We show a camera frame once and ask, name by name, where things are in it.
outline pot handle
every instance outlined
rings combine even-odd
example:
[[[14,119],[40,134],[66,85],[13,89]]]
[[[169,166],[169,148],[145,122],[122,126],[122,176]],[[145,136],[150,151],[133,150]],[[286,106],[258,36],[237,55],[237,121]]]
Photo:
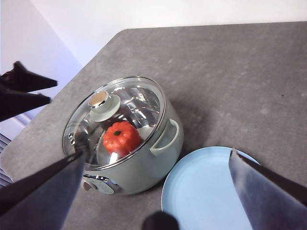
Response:
[[[165,129],[163,130],[161,136],[159,137],[159,139],[153,144],[153,146],[149,149],[150,152],[154,155],[154,156],[158,156],[160,153],[164,152],[165,150],[167,150],[169,147],[171,147],[174,142],[176,141],[178,135],[179,135],[179,125],[176,121],[169,119],[169,123],[174,126],[176,128],[176,134],[174,135],[173,139],[165,146],[160,147],[160,148],[156,148],[157,144],[160,142],[161,139],[163,139],[165,137],[165,133],[167,132],[167,129],[170,128],[170,125],[166,125]]]

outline light blue plate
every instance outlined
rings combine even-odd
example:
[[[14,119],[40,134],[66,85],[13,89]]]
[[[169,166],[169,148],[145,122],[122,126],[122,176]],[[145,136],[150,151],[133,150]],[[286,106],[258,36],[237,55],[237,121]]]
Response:
[[[167,176],[161,207],[181,230],[252,230],[230,175],[230,151],[218,146],[196,150]]]

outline gray countertop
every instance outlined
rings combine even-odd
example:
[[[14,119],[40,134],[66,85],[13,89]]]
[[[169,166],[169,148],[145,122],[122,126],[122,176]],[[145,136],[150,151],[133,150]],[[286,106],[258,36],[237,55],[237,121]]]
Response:
[[[181,156],[234,146],[307,186],[306,22],[124,30],[5,148],[1,166],[16,181],[63,158],[74,108],[132,75],[157,81],[182,118]],[[79,189],[63,229],[140,229],[160,210],[162,186],[130,196]]]

